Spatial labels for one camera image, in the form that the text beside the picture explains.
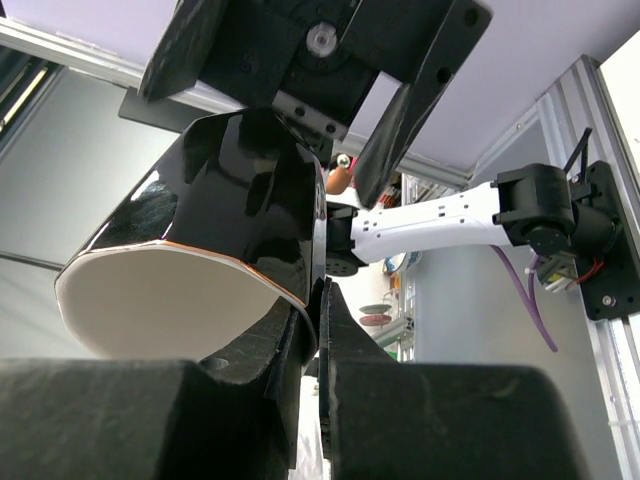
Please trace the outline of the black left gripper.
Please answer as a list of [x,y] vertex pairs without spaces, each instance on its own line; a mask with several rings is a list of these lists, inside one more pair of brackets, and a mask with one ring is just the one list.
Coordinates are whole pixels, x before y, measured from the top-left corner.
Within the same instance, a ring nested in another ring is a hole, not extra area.
[[492,16],[479,1],[178,1],[138,93],[155,102],[199,79],[341,138],[389,76],[401,87],[353,170],[371,209]]

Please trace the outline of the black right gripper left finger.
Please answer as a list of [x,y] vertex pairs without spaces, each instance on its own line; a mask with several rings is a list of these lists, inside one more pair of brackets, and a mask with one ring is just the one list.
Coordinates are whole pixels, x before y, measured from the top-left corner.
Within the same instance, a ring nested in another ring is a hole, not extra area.
[[5,479],[284,479],[309,327],[283,301],[206,359],[7,360]]

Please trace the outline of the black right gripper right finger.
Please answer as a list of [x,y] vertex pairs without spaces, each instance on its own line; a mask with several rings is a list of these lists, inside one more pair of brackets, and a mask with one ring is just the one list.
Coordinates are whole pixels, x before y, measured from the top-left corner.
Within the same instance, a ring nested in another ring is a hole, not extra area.
[[586,479],[567,408],[528,366],[401,363],[320,303],[320,421],[335,479]]

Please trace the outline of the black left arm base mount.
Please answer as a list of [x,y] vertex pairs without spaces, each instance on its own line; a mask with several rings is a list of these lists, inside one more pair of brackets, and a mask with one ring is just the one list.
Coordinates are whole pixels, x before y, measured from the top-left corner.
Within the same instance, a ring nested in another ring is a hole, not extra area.
[[571,236],[578,287],[591,321],[611,320],[639,311],[639,253],[611,166],[589,163],[587,127],[564,166],[576,228]]

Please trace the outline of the black mug white inside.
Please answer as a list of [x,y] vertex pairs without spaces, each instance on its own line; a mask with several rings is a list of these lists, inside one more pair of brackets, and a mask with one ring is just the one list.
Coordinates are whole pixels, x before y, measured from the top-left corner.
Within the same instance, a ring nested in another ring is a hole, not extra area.
[[326,194],[271,109],[195,120],[57,276],[67,330],[107,359],[200,360],[282,302],[318,343]]

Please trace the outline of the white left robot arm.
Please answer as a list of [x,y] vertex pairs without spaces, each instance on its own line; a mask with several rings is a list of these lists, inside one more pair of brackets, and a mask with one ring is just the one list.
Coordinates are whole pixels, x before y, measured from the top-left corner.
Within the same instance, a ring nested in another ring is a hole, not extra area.
[[250,139],[279,123],[329,164],[375,78],[389,75],[398,88],[346,169],[361,206],[329,220],[332,259],[355,271],[402,252],[513,245],[600,268],[622,224],[598,166],[570,180],[533,164],[457,195],[376,208],[490,20],[476,1],[180,1],[140,94],[155,102],[204,83],[242,104]]

